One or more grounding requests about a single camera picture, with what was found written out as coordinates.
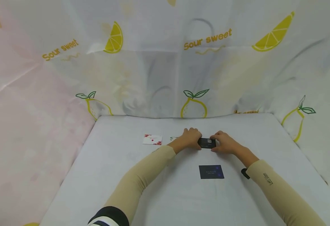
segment pink fabric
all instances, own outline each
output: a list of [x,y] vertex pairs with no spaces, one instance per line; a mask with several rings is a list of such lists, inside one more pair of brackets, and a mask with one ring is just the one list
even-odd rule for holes
[[0,23],[0,225],[22,226],[41,221],[94,120],[1,5]]

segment white table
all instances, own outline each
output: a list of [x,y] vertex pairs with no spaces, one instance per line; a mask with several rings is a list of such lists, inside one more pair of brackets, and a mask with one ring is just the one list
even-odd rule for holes
[[[144,134],[179,136],[198,128],[203,137],[223,130],[265,159],[330,225],[330,189],[272,114],[209,119],[101,117],[40,226],[84,226],[126,171],[158,146]],[[200,179],[199,165],[221,165],[225,179]],[[146,188],[132,226],[284,225],[262,191],[242,174],[234,156],[184,150]]]

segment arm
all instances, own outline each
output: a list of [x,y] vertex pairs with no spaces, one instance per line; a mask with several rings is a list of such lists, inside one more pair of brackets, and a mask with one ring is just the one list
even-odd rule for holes
[[259,160],[248,148],[222,131],[212,137],[220,141],[220,146],[212,151],[235,155],[248,168],[248,176],[262,189],[287,226],[325,225],[312,207],[264,160]]
[[145,188],[161,173],[167,164],[185,148],[201,149],[197,143],[201,137],[198,129],[184,129],[184,133],[167,146],[162,146],[132,167],[120,180],[115,191],[90,221],[108,225],[130,225]]

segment card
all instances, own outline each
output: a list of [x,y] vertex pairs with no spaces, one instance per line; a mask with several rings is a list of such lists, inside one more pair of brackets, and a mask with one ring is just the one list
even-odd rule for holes
[[199,166],[201,179],[224,179],[221,165]]
[[176,138],[178,138],[178,137],[170,137],[170,141],[173,141],[173,140],[175,140]]
[[143,144],[161,145],[162,144],[162,136],[145,134]]
[[216,147],[215,139],[200,138],[198,144],[201,148],[214,148]]

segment fabric backdrop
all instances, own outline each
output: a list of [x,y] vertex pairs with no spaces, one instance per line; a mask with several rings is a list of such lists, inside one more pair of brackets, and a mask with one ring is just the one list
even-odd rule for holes
[[40,223],[100,115],[262,112],[330,186],[330,2],[0,0],[0,225]]

